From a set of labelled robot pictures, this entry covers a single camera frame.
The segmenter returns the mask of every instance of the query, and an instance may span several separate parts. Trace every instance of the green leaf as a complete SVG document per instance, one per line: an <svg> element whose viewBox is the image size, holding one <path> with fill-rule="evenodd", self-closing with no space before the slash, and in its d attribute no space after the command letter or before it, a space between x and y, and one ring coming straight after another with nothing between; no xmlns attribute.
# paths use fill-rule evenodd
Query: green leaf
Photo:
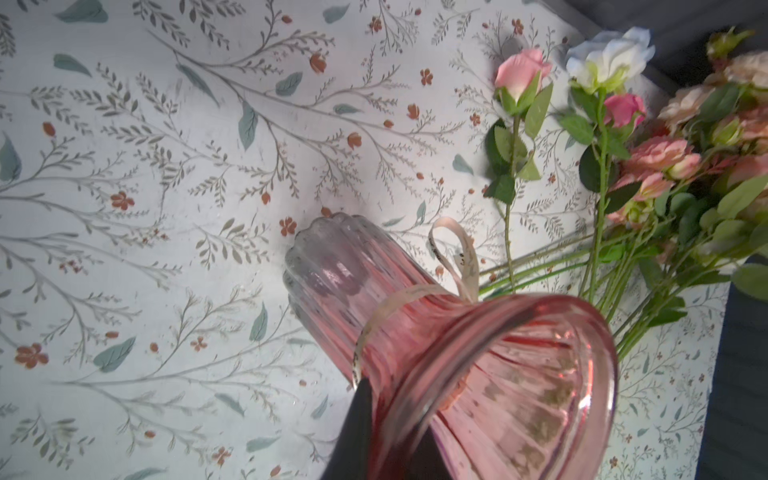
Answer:
<svg viewBox="0 0 768 480"><path fill-rule="evenodd" d="M464 172L466 174L474 175L475 171L467 164L467 161L464 160L464 157L462 157L459 154L456 154L455 157L453 157L453 170L456 170L457 172Z"/></svg>
<svg viewBox="0 0 768 480"><path fill-rule="evenodd" d="M624 141L620 138L620 133L610 129L607 132L607 152L620 160L629 160L632 156L629 150L624 146Z"/></svg>
<svg viewBox="0 0 768 480"><path fill-rule="evenodd" d="M704 212L704 215L699 219L699 227L701 227L701 230L709 230L720 220L722 219L720 218L720 214L717 213L717 208L710 208Z"/></svg>
<svg viewBox="0 0 768 480"><path fill-rule="evenodd" d="M10 182L18 179L22 174L22 160L18 157L8 135L4 132L3 136L5 143L0 148L0 180Z"/></svg>
<svg viewBox="0 0 768 480"><path fill-rule="evenodd" d="M350 104L338 104L333 106L333 113L337 115L344 115L344 114L356 114L361 112L359 108L353 107Z"/></svg>
<svg viewBox="0 0 768 480"><path fill-rule="evenodd" d="M259 450L264 450L278 440L280 440L280 437L260 437L258 439L249 440L248 443L245 444L245 451L248 453L254 453Z"/></svg>
<svg viewBox="0 0 768 480"><path fill-rule="evenodd" d="M256 124L259 121L258 115L247 101L243 101L243 117L237 122L237 131L240 132L240 141L243 143L243 150L253 143L256 136Z"/></svg>
<svg viewBox="0 0 768 480"><path fill-rule="evenodd" d="M343 18L348 8L349 8L349 3L346 5L326 8L325 10L323 10L323 19L328 24L337 22Z"/></svg>
<svg viewBox="0 0 768 480"><path fill-rule="evenodd" d="M57 53L53 56L53 66L61 70L76 71L77 73L91 76L91 72L82 63L65 53Z"/></svg>
<svg viewBox="0 0 768 480"><path fill-rule="evenodd" d="M594 125L576 114L565 114L559 117L558 122L580 144L589 145L594 138Z"/></svg>
<svg viewBox="0 0 768 480"><path fill-rule="evenodd" d="M109 347L94 357L94 365L103 373L115 371L123 363L125 357L131 353L135 341L136 337L132 336L119 345Z"/></svg>
<svg viewBox="0 0 768 480"><path fill-rule="evenodd" d="M608 200L608 204L605 207L605 214L612 214L621 209L629 200L632 200L632 197L637 194L642 184L643 182L634 182L633 184L624 185L612 192L608 192L605 196Z"/></svg>
<svg viewBox="0 0 768 480"><path fill-rule="evenodd" d="M723 218L736 218L740 211L744 210L763 192L767 184L768 175L745 180L723 197L717 205L717 213Z"/></svg>
<svg viewBox="0 0 768 480"><path fill-rule="evenodd" d="M493 127L493 138L496 141L498 154L506 161L512 159L512 133L506 127Z"/></svg>
<svg viewBox="0 0 768 480"><path fill-rule="evenodd" d="M264 302L262 302L261 313L259 313L259 316L256 317L256 319L253 321L253 325L250 327L250 335L248 336L248 340L251 342L260 342L264 339L266 336L266 324L268 318L269 313L266 311Z"/></svg>
<svg viewBox="0 0 768 480"><path fill-rule="evenodd" d="M483 196L495 198L507 205L512 205L512 202L515 200L515 179L509 174L501 175L488 185L488 189Z"/></svg>
<svg viewBox="0 0 768 480"><path fill-rule="evenodd" d="M176 68L178 71L183 73L185 77L187 77L187 80L189 80L192 85L202 90L203 93L208 95L214 101L217 107L219 106L219 101L216 99L216 97L214 97L214 93L210 90L208 84L205 83L205 80L203 80L200 75L197 74L197 72L182 64L177 64Z"/></svg>
<svg viewBox="0 0 768 480"><path fill-rule="evenodd" d="M240 406L240 403L237 400L233 399L226 393L217 393L214 395L214 397L219 399L224 405L239 413L240 416L245 417L245 410L243 410L243 407Z"/></svg>
<svg viewBox="0 0 768 480"><path fill-rule="evenodd" d="M539 173L533 158L529 158L528 161L525 162L523 168L518 172L518 177L528 181L541 180L541 174Z"/></svg>
<svg viewBox="0 0 768 480"><path fill-rule="evenodd" d="M713 122L725 118L735 110L739 95L739 85L734 83L726 83L715 88L701 104L697 119L702 122Z"/></svg>
<svg viewBox="0 0 768 480"><path fill-rule="evenodd" d="M138 472L134 472L134 473L131 473L130 475L126 475L125 478L123 478L123 480L144 480L146 477L157 475L158 473L163 473L163 472L165 472L164 468L155 468L155 467L143 468Z"/></svg>
<svg viewBox="0 0 768 480"><path fill-rule="evenodd" d="M296 92L301 83L302 73L294 72L275 84L275 93L280 97L289 97Z"/></svg>
<svg viewBox="0 0 768 480"><path fill-rule="evenodd" d="M518 105L515 102L515 98L509 94L509 90L506 87L498 89L498 98L502 102L502 108L508 114L514 116L518 113Z"/></svg>
<svg viewBox="0 0 768 480"><path fill-rule="evenodd" d="M590 95L579 87L571 87L571 97L576 101L579 107L584 110L590 120L598 121L599 100L594 95Z"/></svg>
<svg viewBox="0 0 768 480"><path fill-rule="evenodd" d="M682 215L696 201L696 197L688 192L680 192L672 197L670 202L670 214Z"/></svg>
<svg viewBox="0 0 768 480"><path fill-rule="evenodd" d="M667 190L666 192L659 195L656 200L654 200L654 210L656 211L656 215L659 217L663 217L667 215L667 202L670 198L670 191Z"/></svg>
<svg viewBox="0 0 768 480"><path fill-rule="evenodd" d="M768 220L765 220L760 225L752 230L750 235L750 248L758 250L763 245L768 243Z"/></svg>
<svg viewBox="0 0 768 480"><path fill-rule="evenodd" d="M552 100L553 89L554 83L550 83L542 88L538 95L536 95L536 98L534 98L528 113L525 114L525 134L530 138L536 138L538 132L541 131L541 126L547 117L549 102Z"/></svg>
<svg viewBox="0 0 768 480"><path fill-rule="evenodd" d="M658 262L651 257L644 257L638 260L637 265L640 267L640 273L643 274L643 280L645 280L645 286L649 290L653 290L664 278L664 274L661 272L661 267Z"/></svg>
<svg viewBox="0 0 768 480"><path fill-rule="evenodd" d="M63 12L55 14L55 17L64 23L104 23L109 19L98 0L77 0Z"/></svg>
<svg viewBox="0 0 768 480"><path fill-rule="evenodd" d="M746 295L768 302L768 266L742 265L731 277L733 285Z"/></svg>
<svg viewBox="0 0 768 480"><path fill-rule="evenodd" d="M504 159L498 152L496 146L496 128L501 127L506 130L504 121L499 119L493 124L488 133L485 135L485 153L488 155L488 162L491 164L491 170L496 177L504 174L509 174L509 161Z"/></svg>
<svg viewBox="0 0 768 480"><path fill-rule="evenodd" d="M326 409L328 408L328 395L326 395L326 398L323 399L323 401L320 403L320 405L310 413L310 416L317 420L320 417L323 416L323 413L326 412Z"/></svg>
<svg viewBox="0 0 768 480"><path fill-rule="evenodd" d="M685 210L685 213L680 218L680 226L677 228L678 240L681 245L685 245L694 239L696 235L701 231L699 227L699 219L701 215L709 210L709 202L707 199L696 200L693 205Z"/></svg>

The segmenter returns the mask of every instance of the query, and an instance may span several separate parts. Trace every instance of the floral wallpaper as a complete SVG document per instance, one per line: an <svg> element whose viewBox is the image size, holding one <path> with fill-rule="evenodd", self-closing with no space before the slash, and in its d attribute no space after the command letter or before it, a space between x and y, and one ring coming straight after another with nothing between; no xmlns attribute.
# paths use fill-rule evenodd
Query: floral wallpaper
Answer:
<svg viewBox="0 0 768 480"><path fill-rule="evenodd" d="M540 46L564 107L580 40L516 0L3 2L0 479L318 478L352 393L276 281L293 236L364 214L442 279L450 215L498 262L489 79ZM578 147L535 146L521 255L591 218ZM726 293L622 366L599 478L693 478Z"/></svg>

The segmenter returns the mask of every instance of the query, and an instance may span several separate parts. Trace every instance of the ribbon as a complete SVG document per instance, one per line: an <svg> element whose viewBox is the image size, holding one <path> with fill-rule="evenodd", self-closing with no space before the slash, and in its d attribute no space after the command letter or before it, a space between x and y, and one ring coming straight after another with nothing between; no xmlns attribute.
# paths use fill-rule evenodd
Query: ribbon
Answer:
<svg viewBox="0 0 768 480"><path fill-rule="evenodd" d="M435 228L447 228L456 235L462 244L462 252L454 255L454 261L458 267L458 272L454 270L453 265L442 255L435 244L433 235ZM409 286L399 292L384 299L373 311L371 319L368 321L362 332L357 337L355 344L355 353L352 357L352 384L357 389L362 378L362 365L360 357L362 350L366 347L371 335L381 328L382 324L401 307L415 302L427 295L450 295L456 296L462 302L471 304L477 303L479 297L480 270L478 268L478 257L469 235L464 231L456 220L449 217L440 217L429 229L429 248L435 254L437 260L451 273L453 280L458 288L458 295L454 295L445 288L437 284L414 285Z"/></svg>

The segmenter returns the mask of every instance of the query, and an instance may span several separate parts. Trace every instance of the printed leaf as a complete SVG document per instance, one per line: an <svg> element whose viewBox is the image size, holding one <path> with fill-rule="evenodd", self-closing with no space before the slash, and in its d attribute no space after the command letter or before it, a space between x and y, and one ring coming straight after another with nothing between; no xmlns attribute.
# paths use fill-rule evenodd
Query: printed leaf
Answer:
<svg viewBox="0 0 768 480"><path fill-rule="evenodd" d="M5 143L0 148L0 180L9 182L16 180L22 174L22 161L8 135L3 133L3 136Z"/></svg>
<svg viewBox="0 0 768 480"><path fill-rule="evenodd" d="M237 400L233 399L226 393L217 393L214 395L217 399L221 400L221 402L230 407L232 410L234 410L237 413L240 413L241 416L245 417L245 410L243 410L243 407L240 406L240 404L237 402Z"/></svg>
<svg viewBox="0 0 768 480"><path fill-rule="evenodd" d="M248 336L248 339L251 342L260 342L266 336L266 322L268 316L269 314L266 311L264 302L262 302L261 313L259 313L259 316L253 321L253 326L250 327L250 335Z"/></svg>
<svg viewBox="0 0 768 480"><path fill-rule="evenodd" d="M319 406L318 406L316 409L314 409L314 410L312 411L312 413L310 414L310 416L311 416L313 419L317 420L317 419L319 419L320 417L322 417L322 416L323 416L323 413L325 413L325 412L326 412L326 409L327 409L327 408L328 408L328 395L326 395L326 398L323 400L323 402L322 402L322 403L320 403L320 405L319 405Z"/></svg>
<svg viewBox="0 0 768 480"><path fill-rule="evenodd" d="M739 101L739 85L726 83L715 88L709 97L701 104L698 120L704 122L718 121L725 118L736 107Z"/></svg>
<svg viewBox="0 0 768 480"><path fill-rule="evenodd" d="M554 83L550 83L536 95L531 107L528 109L528 113L525 114L525 134L530 138L536 138L538 132L541 131L541 126L544 124L544 119L547 117L547 109L549 108L549 102L552 99L552 89Z"/></svg>
<svg viewBox="0 0 768 480"><path fill-rule="evenodd" d="M187 80L189 80L192 85L202 90L203 93L208 95L210 99L214 101L217 107L219 106L219 101L214 97L214 93L210 90L208 84L205 83L205 80L203 80L195 70L182 64L176 64L176 68L187 77Z"/></svg>
<svg viewBox="0 0 768 480"><path fill-rule="evenodd" d="M86 74L89 77L91 76L91 72L89 72L82 63L75 60L74 57L64 53L57 53L53 56L53 66L54 68L60 68L61 70L76 71Z"/></svg>
<svg viewBox="0 0 768 480"><path fill-rule="evenodd" d="M333 107L333 113L337 115L344 115L344 114L356 114L360 112L359 108L355 108L350 104L338 104Z"/></svg>
<svg viewBox="0 0 768 480"><path fill-rule="evenodd" d="M424 216L427 213L427 203L425 200L422 200L422 204L419 205L419 208L416 210L416 222L415 225L421 225L424 223Z"/></svg>
<svg viewBox="0 0 768 480"><path fill-rule="evenodd" d="M457 172L464 172L466 174L474 175L475 171L467 165L467 161L464 160L464 157L462 157L459 154L456 154L455 157L453 157L453 170L456 170Z"/></svg>
<svg viewBox="0 0 768 480"><path fill-rule="evenodd" d="M109 18L98 0L77 0L69 5L69 8L55 14L55 16L64 23L104 23Z"/></svg>
<svg viewBox="0 0 768 480"><path fill-rule="evenodd" d="M157 475L158 473L165 472L165 469L163 468L143 468L139 470L138 472L131 473L130 475L126 475L123 480L144 480L146 477L151 477L152 475Z"/></svg>
<svg viewBox="0 0 768 480"><path fill-rule="evenodd" d="M297 71L285 77L283 80L278 81L275 85L275 93L280 97L289 97L293 95L296 89L301 83L302 73Z"/></svg>
<svg viewBox="0 0 768 480"><path fill-rule="evenodd" d="M750 263L733 272L733 285L746 295L768 302L768 266Z"/></svg>
<svg viewBox="0 0 768 480"><path fill-rule="evenodd" d="M589 145L594 137L594 125L577 114L565 114L558 119L560 125L580 144Z"/></svg>
<svg viewBox="0 0 768 480"><path fill-rule="evenodd" d="M258 439L249 440L248 443L245 444L245 450L248 453L264 450L278 440L280 440L280 437L272 437L271 439L261 437Z"/></svg>
<svg viewBox="0 0 768 480"><path fill-rule="evenodd" d="M341 20L349 8L349 3L344 6L330 7L323 10L323 18L326 23L333 23Z"/></svg>
<svg viewBox="0 0 768 480"><path fill-rule="evenodd" d="M613 212L622 208L640 190L640 186L642 184L642 182L635 182L633 184L628 184L621 188L617 188L612 192L608 192L608 194L605 196L608 199L608 205L605 207L605 213L612 214Z"/></svg>
<svg viewBox="0 0 768 480"><path fill-rule="evenodd" d="M115 371L123 363L125 357L131 353L135 341L136 337L132 336L119 345L109 347L94 357L94 365L103 373Z"/></svg>
<svg viewBox="0 0 768 480"><path fill-rule="evenodd" d="M723 218L736 218L753 200L763 192L768 184L768 175L745 180L728 193L717 205L717 213Z"/></svg>
<svg viewBox="0 0 768 480"><path fill-rule="evenodd" d="M256 124L259 122L259 116L247 101L243 101L243 117L237 122L237 131L240 132L240 141L243 143L243 150L253 143L256 136Z"/></svg>
<svg viewBox="0 0 768 480"><path fill-rule="evenodd" d="M398 223L400 223L400 220L402 220L403 218L405 217L393 218L391 220L387 220L386 222L382 223L382 227L393 227Z"/></svg>

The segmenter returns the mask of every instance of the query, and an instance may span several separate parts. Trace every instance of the pink glass vase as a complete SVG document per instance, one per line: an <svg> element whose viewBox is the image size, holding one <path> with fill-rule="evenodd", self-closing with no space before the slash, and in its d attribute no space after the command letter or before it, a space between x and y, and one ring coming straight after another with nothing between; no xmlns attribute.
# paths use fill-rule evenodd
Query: pink glass vase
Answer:
<svg viewBox="0 0 768 480"><path fill-rule="evenodd" d="M296 235L283 280L304 326L347 379L379 302L435 281L363 217ZM614 344L595 308L525 294L467 305L426 296L389 317L362 355L373 390L369 478L399 480L427 428L455 480L592 480L613 419Z"/></svg>

